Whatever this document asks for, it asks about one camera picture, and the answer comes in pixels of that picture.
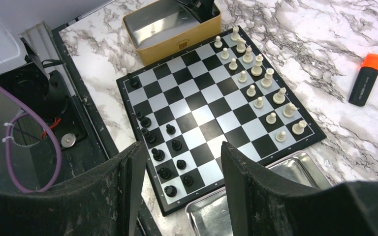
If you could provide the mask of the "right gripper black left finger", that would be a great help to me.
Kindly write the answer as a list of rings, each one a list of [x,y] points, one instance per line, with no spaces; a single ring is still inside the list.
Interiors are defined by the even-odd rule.
[[[135,142],[46,192],[0,192],[0,236],[132,236],[148,154]]]

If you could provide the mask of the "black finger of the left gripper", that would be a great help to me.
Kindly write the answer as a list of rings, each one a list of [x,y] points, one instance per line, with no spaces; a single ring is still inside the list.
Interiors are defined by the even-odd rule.
[[[216,16],[214,0],[176,0],[176,2],[187,9],[200,23]]]

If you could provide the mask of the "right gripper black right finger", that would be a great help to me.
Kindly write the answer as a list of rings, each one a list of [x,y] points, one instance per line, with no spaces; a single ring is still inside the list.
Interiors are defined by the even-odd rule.
[[[344,182],[321,190],[286,179],[253,162],[228,142],[221,146],[225,187],[247,182],[247,226],[235,236],[378,236],[378,182]]]

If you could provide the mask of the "black chess piece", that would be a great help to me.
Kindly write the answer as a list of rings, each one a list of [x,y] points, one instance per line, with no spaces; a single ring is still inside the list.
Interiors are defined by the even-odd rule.
[[[160,168],[157,171],[157,174],[161,179],[170,179],[171,178],[171,170],[167,167]]]
[[[177,160],[176,162],[176,167],[179,169],[179,170],[184,170],[187,166],[187,163],[185,160],[182,160],[182,159],[179,159]]]
[[[142,128],[141,129],[141,133],[145,139],[145,141],[149,144],[153,144],[156,142],[157,140],[157,137],[154,133],[152,133],[150,130],[148,130],[147,128]]]
[[[153,148],[151,149],[151,153],[152,153],[153,159],[157,162],[161,162],[165,158],[165,153],[161,149]]]
[[[172,198],[177,195],[177,188],[174,185],[168,185],[168,186],[165,186],[164,192],[166,196]]]
[[[136,113],[136,118],[137,120],[140,122],[140,125],[143,127],[143,128],[148,128],[151,126],[152,122],[150,120],[150,118],[146,117],[144,114],[142,114],[141,112],[137,112]]]
[[[133,89],[137,89],[137,88],[140,87],[140,82],[139,82],[138,78],[132,77],[132,75],[130,73],[127,74],[127,78],[128,78],[129,87],[131,87]]]

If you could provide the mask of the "black chess pawn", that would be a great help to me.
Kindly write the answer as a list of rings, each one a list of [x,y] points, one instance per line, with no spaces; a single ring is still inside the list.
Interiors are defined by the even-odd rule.
[[[173,125],[171,125],[171,124],[167,124],[167,125],[166,125],[166,132],[167,132],[167,134],[169,134],[169,135],[173,135],[173,134],[175,134],[175,133],[176,133],[176,128],[175,128],[175,126],[173,126]]]
[[[182,149],[182,143],[179,140],[172,140],[171,145],[174,151],[180,151]]]
[[[192,186],[193,185],[193,177],[190,175],[183,176],[182,183],[184,186]]]

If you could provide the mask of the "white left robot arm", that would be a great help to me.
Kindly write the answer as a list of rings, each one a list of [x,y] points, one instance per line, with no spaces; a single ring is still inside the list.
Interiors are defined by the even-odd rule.
[[[213,1],[158,0],[125,17],[127,30],[142,37],[144,48],[158,47],[143,56],[145,64],[180,50],[170,49],[170,40],[188,39],[196,44],[220,31],[215,20],[220,11]],[[63,106],[67,96],[63,84],[54,86],[38,54],[23,38],[14,34],[0,18],[0,92],[18,98],[31,107]]]

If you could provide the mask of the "white chess pawn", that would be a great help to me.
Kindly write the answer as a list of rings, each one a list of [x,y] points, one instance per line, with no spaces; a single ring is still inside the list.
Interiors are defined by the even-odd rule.
[[[277,142],[282,143],[286,140],[286,132],[280,131],[275,135],[275,139]]]
[[[277,121],[277,115],[276,115],[276,113],[275,113],[275,112],[271,112],[271,113],[266,117],[265,120],[266,120],[266,123],[267,123],[267,124],[270,124],[270,125],[275,124],[276,121]]]

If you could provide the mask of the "white chess piece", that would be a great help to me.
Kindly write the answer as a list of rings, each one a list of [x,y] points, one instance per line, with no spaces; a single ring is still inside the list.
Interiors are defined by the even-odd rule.
[[[299,121],[298,123],[293,124],[292,132],[295,135],[302,135],[307,127],[307,123],[304,120]]]
[[[292,102],[289,102],[283,110],[283,116],[286,118],[291,118],[295,115],[297,110],[298,108]]]

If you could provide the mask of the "black white chess board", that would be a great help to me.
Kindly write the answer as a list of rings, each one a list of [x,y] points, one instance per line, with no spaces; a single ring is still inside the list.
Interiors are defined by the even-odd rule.
[[[163,216],[223,187],[223,142],[252,161],[268,165],[326,138],[246,32],[239,26],[235,29],[251,55],[259,56],[259,75],[253,74],[254,62],[243,61],[244,54],[237,51],[238,45],[231,39],[233,30],[229,29],[218,35],[222,43],[219,48],[213,36],[132,72],[140,82],[137,89],[129,87],[127,75],[117,80],[136,140],[149,154],[147,172]],[[283,110],[289,102],[298,110],[286,118]],[[147,129],[156,135],[155,143],[145,141],[137,112],[150,118],[152,124]],[[277,115],[272,125],[265,120],[271,112]],[[307,127],[302,135],[295,135],[292,126],[301,120]],[[167,124],[175,126],[175,134],[167,134]],[[275,139],[280,131],[286,132],[282,143]],[[172,140],[182,143],[180,151],[172,149]],[[153,148],[164,151],[163,161],[153,159]],[[187,163],[184,170],[176,167],[179,159]],[[171,170],[170,179],[158,176],[157,171],[163,167]],[[186,175],[193,177],[192,186],[183,185]],[[168,185],[177,188],[175,197],[166,196],[164,188]]]

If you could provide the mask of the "silver tin lid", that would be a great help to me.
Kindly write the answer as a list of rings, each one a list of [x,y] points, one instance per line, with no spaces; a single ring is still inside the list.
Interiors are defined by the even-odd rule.
[[[276,174],[318,189],[327,189],[332,184],[324,176],[311,156],[304,151],[298,151],[289,156],[268,164],[266,168]],[[229,189],[223,187],[207,194],[186,206],[186,215],[194,235],[196,236],[231,236],[232,222],[247,226],[248,207],[247,182],[237,174],[236,178],[242,181],[241,187],[235,187],[231,181]]]

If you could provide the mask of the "gold tin box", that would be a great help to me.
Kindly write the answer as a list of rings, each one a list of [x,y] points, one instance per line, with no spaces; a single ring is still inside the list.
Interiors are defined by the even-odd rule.
[[[143,65],[149,65],[221,32],[221,10],[200,23],[176,0],[156,0],[123,17]]]

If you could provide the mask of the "orange black highlighter marker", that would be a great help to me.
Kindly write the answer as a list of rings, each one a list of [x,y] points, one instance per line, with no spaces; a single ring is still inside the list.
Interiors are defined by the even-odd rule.
[[[378,54],[367,54],[357,74],[348,102],[359,107],[365,106],[377,77]]]

